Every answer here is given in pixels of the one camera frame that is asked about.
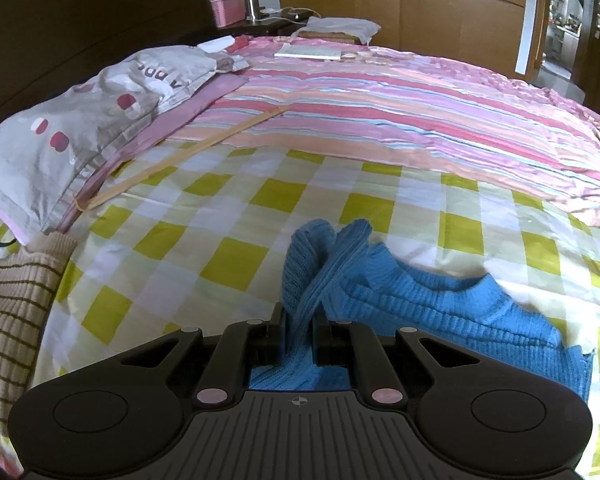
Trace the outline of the dark wooden headboard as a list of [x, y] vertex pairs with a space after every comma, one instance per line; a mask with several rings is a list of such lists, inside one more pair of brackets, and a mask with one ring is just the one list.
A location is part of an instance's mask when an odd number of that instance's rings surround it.
[[214, 32], [209, 0], [0, 0], [0, 123], [139, 50]]

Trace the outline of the yellow white checkered bedsheet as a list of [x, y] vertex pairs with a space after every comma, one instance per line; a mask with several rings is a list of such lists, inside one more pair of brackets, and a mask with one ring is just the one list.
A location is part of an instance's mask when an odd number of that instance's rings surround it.
[[292, 233], [366, 219], [412, 266], [492, 275], [594, 356], [594, 432], [579, 469], [600, 479], [600, 228], [476, 180], [284, 148], [209, 148], [156, 170], [71, 227], [78, 243], [31, 382], [197, 326], [266, 318]]

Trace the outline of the blue striped knit sweater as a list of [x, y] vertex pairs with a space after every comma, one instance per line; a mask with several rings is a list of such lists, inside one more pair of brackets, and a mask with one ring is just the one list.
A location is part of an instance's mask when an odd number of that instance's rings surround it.
[[335, 231], [312, 220], [291, 237], [282, 279], [289, 316], [287, 352], [279, 365], [259, 367], [250, 386], [260, 390], [340, 390], [344, 370], [315, 365], [306, 333], [317, 310], [331, 321], [370, 326], [379, 336], [412, 326], [559, 382], [588, 398], [593, 358], [538, 312], [519, 307], [491, 275], [450, 278], [409, 266], [385, 244], [370, 242], [370, 222], [360, 219]]

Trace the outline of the beige brown striped knit garment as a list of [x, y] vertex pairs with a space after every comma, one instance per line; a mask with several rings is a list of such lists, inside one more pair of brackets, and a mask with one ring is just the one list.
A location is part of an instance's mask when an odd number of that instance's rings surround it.
[[41, 234], [0, 258], [0, 430], [27, 390], [50, 308], [78, 242]]

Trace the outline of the pink striped quilt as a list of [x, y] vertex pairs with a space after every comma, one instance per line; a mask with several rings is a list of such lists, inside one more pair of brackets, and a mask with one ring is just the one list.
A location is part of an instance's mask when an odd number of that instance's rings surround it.
[[244, 83], [178, 129], [198, 141], [273, 107], [236, 148], [314, 154], [448, 172], [545, 200], [600, 226], [600, 115], [450, 58], [347, 46], [339, 61], [283, 58], [284, 37], [251, 39]]

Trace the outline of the silver metal thermos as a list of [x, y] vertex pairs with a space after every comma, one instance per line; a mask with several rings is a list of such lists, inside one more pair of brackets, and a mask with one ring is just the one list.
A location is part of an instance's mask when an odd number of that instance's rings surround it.
[[246, 20], [251, 23], [259, 21], [261, 18], [259, 0], [245, 0]]

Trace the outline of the wooden wardrobe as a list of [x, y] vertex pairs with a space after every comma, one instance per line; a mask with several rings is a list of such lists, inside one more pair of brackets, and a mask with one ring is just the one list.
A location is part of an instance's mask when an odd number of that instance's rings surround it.
[[280, 0], [328, 18], [377, 23], [376, 46], [454, 58], [506, 76], [517, 70], [524, 0]]

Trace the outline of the white book on bed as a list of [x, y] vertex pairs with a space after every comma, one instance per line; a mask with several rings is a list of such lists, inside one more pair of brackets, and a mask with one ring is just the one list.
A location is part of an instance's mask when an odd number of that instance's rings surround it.
[[342, 50], [330, 47], [302, 46], [301, 44], [284, 44], [274, 53], [276, 58], [302, 58], [302, 60], [340, 61]]

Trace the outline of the grey pillow with pink dots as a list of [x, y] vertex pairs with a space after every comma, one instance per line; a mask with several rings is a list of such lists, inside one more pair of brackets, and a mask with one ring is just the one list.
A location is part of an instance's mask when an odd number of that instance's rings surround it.
[[143, 50], [0, 125], [0, 219], [20, 244], [65, 232], [122, 162], [242, 84], [239, 55]]

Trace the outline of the long wooden stick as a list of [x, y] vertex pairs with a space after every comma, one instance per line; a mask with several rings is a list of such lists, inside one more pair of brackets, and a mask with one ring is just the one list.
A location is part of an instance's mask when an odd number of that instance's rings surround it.
[[133, 177], [130, 177], [129, 179], [126, 179], [112, 186], [111, 188], [107, 188], [106, 191], [98, 193], [89, 200], [84, 200], [83, 202], [74, 200], [76, 208], [78, 208], [79, 211], [92, 210], [108, 202], [108, 200], [112, 200], [114, 197], [126, 192], [133, 186], [138, 185], [140, 182], [152, 177], [154, 174], [158, 174], [163, 169], [180, 164], [181, 162], [185, 162], [186, 159], [208, 150], [208, 148], [212, 148], [212, 146], [221, 143], [237, 133], [241, 133], [247, 129], [260, 125], [262, 122], [266, 122], [273, 117], [279, 116], [280, 114], [285, 113], [286, 110], [288, 110], [288, 106], [278, 106], [256, 117], [245, 120], [244, 122], [241, 122], [232, 128], [215, 133], [213, 136], [209, 136], [206, 140], [200, 141], [190, 148], [186, 148], [186, 150], [181, 150], [178, 153], [163, 159], [161, 162], [158, 162], [158, 164], [152, 165], [138, 174], [134, 174]]

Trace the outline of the pink storage box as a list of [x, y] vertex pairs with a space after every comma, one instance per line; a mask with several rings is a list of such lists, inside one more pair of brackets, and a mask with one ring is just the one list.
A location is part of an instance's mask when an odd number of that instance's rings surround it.
[[210, 0], [215, 25], [234, 25], [246, 18], [245, 0]]

